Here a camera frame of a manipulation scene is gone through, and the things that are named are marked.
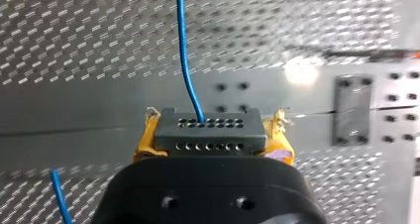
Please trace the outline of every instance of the screw hole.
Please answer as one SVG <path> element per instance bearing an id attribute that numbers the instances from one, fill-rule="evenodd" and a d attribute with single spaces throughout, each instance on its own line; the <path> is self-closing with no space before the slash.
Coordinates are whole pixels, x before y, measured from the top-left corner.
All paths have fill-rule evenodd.
<path id="1" fill-rule="evenodd" d="M 188 151 L 191 151 L 193 147 L 194 147 L 194 145 L 192 145 L 191 143 L 187 143 L 185 145 L 185 149 L 188 150 Z"/>
<path id="2" fill-rule="evenodd" d="M 238 145 L 236 145 L 236 150 L 237 151 L 241 151 L 242 149 L 244 148 L 244 144 L 238 144 Z"/>
<path id="3" fill-rule="evenodd" d="M 211 143 L 206 144 L 206 150 L 207 151 L 211 151 L 211 150 L 213 150 L 213 148 L 214 148 L 213 144 L 211 144 Z"/>
<path id="4" fill-rule="evenodd" d="M 387 96 L 387 98 L 388 98 L 388 100 L 389 100 L 389 101 L 392 101 L 392 102 L 395 102 L 395 101 L 397 101 L 397 100 L 398 100 L 398 96 L 397 96 L 397 95 L 395 95 L 395 94 L 389 94 L 389 95 Z"/>
<path id="5" fill-rule="evenodd" d="M 344 138 L 337 138 L 336 139 L 336 143 L 337 144 L 347 144 L 349 141 L 347 140 L 347 139 L 344 139 Z"/>
<path id="6" fill-rule="evenodd" d="M 242 89 L 242 90 L 245 90 L 249 87 L 250 87 L 250 84 L 247 83 L 247 82 L 242 82 L 242 83 L 239 84 L 239 88 Z"/>
<path id="7" fill-rule="evenodd" d="M 234 149 L 234 145 L 229 143 L 226 145 L 226 150 L 231 151 L 232 149 Z"/>
<path id="8" fill-rule="evenodd" d="M 352 83 L 348 80 L 340 81 L 340 86 L 342 86 L 342 87 L 349 87 L 350 85 L 352 85 Z"/>
<path id="9" fill-rule="evenodd" d="M 228 109 L 226 108 L 226 106 L 223 106 L 223 105 L 217 106 L 216 110 L 218 112 L 220 112 L 220 113 L 224 113 L 224 112 L 227 112 L 228 111 Z"/>
<path id="10" fill-rule="evenodd" d="M 225 91 L 228 86 L 225 83 L 219 83 L 216 87 L 219 91 Z"/>
<path id="11" fill-rule="evenodd" d="M 382 138 L 382 140 L 383 140 L 384 142 L 387 142 L 387 143 L 393 143 L 393 142 L 394 142 L 394 139 L 393 139 L 392 137 L 390 137 L 390 136 L 384 136 L 384 137 Z"/>
<path id="12" fill-rule="evenodd" d="M 407 114 L 405 115 L 405 119 L 409 120 L 409 121 L 415 121 L 417 120 L 417 116 L 414 114 Z"/>
<path id="13" fill-rule="evenodd" d="M 371 84 L 371 79 L 370 78 L 363 78 L 362 79 L 362 84 L 363 85 L 370 85 Z"/>
<path id="14" fill-rule="evenodd" d="M 182 150 L 182 144 L 180 144 L 180 143 L 176 143 L 175 147 L 179 151 Z"/>
<path id="15" fill-rule="evenodd" d="M 405 141 L 414 141 L 414 137 L 410 134 L 404 134 L 402 136 L 402 139 L 404 139 Z"/>
<path id="16" fill-rule="evenodd" d="M 195 150 L 197 150 L 197 151 L 201 151 L 201 150 L 203 150 L 203 148 L 204 148 L 204 145 L 201 144 L 201 143 L 198 143 L 198 144 L 195 145 Z"/>
<path id="17" fill-rule="evenodd" d="M 400 77 L 400 75 L 399 75 L 399 73 L 391 73 L 389 75 L 389 77 L 392 78 L 392 79 L 398 79 Z"/>
<path id="18" fill-rule="evenodd" d="M 225 148 L 225 145 L 223 145 L 223 144 L 217 144 L 216 145 L 216 150 L 218 150 L 218 151 L 223 150 L 223 148 Z"/>
<path id="19" fill-rule="evenodd" d="M 394 116 L 386 115 L 385 121 L 386 122 L 395 122 L 396 118 Z"/>
<path id="20" fill-rule="evenodd" d="M 411 99 L 411 100 L 416 100 L 417 99 L 417 94 L 409 93 L 409 94 L 407 94 L 407 98 Z"/>
<path id="21" fill-rule="evenodd" d="M 179 206 L 178 198 L 175 196 L 166 196 L 161 201 L 161 207 L 164 209 L 175 209 Z"/>
<path id="22" fill-rule="evenodd" d="M 240 105 L 240 106 L 239 106 L 239 110 L 240 110 L 241 112 L 243 112 L 243 113 L 247 113 L 247 111 L 248 111 L 248 105 L 246 105 L 246 104 L 242 104 L 242 105 Z"/>
<path id="23" fill-rule="evenodd" d="M 358 142 L 361 144 L 366 144 L 368 142 L 368 138 L 366 136 L 358 136 Z"/>
<path id="24" fill-rule="evenodd" d="M 252 210 L 256 207 L 256 204 L 246 197 L 240 197 L 236 200 L 237 206 L 243 210 Z"/>
<path id="25" fill-rule="evenodd" d="M 419 77 L 419 72 L 417 72 L 417 71 L 410 72 L 410 77 L 412 77 L 412 78 L 418 78 Z"/>

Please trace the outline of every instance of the wire insulation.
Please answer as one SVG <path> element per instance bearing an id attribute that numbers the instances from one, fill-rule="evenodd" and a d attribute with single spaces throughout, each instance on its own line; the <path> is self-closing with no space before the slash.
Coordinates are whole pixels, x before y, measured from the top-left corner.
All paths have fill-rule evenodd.
<path id="1" fill-rule="evenodd" d="M 59 174 L 56 169 L 51 171 L 52 177 L 52 189 L 55 193 L 56 202 L 58 204 L 59 212 L 61 213 L 62 221 L 64 224 L 71 224 L 71 216 L 67 209 L 67 204 L 65 203 L 65 197 L 61 189 L 61 180 L 59 179 Z"/>
<path id="2" fill-rule="evenodd" d="M 188 68 L 188 49 L 186 40 L 186 23 L 185 23 L 185 3 L 184 0 L 176 0 L 177 14 L 178 14 L 178 33 L 179 33 L 179 53 L 181 59 L 182 75 L 185 81 L 185 86 L 194 106 L 197 119 L 200 123 L 205 122 L 203 111 L 201 110 L 200 102 L 195 94 L 194 87 L 191 82 Z"/>

